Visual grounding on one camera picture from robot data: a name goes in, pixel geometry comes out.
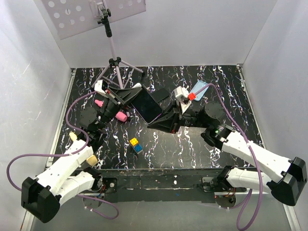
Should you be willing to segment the light blue phone case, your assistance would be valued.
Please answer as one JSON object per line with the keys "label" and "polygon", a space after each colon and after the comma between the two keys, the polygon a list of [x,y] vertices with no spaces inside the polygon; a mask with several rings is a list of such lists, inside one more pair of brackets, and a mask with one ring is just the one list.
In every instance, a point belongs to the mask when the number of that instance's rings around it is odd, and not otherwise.
{"label": "light blue phone case", "polygon": [[200,101],[203,97],[203,95],[205,94],[205,92],[207,91],[208,87],[205,88],[205,86],[207,85],[206,82],[203,82],[201,80],[197,81],[197,83],[193,86],[193,88],[191,89],[190,93],[194,93],[195,94],[195,98],[194,101]]}

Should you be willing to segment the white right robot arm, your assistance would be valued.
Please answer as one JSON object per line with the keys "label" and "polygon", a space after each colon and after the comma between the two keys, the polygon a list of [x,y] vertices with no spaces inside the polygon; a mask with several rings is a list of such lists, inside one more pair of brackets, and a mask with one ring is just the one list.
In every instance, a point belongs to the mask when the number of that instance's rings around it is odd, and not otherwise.
{"label": "white right robot arm", "polygon": [[225,116],[218,102],[207,103],[199,112],[188,109],[185,113],[178,103],[172,103],[148,128],[172,134],[180,127],[204,128],[201,137],[209,146],[256,165],[255,171],[225,166],[205,184],[209,190],[262,189],[279,202],[295,206],[308,180],[305,161],[279,156],[249,141],[223,122]]}

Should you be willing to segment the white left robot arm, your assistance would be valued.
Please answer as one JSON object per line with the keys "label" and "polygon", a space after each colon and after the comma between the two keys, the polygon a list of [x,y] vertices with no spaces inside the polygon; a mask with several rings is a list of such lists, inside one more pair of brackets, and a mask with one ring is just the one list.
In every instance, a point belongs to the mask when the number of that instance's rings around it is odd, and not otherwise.
{"label": "white left robot arm", "polygon": [[97,93],[104,96],[100,109],[86,107],[80,114],[80,133],[65,154],[34,179],[22,183],[21,205],[41,222],[51,221],[60,207],[83,191],[98,192],[103,187],[101,173],[94,169],[94,155],[106,137],[104,129],[121,109],[141,93],[141,84],[131,89],[108,88],[100,80]]}

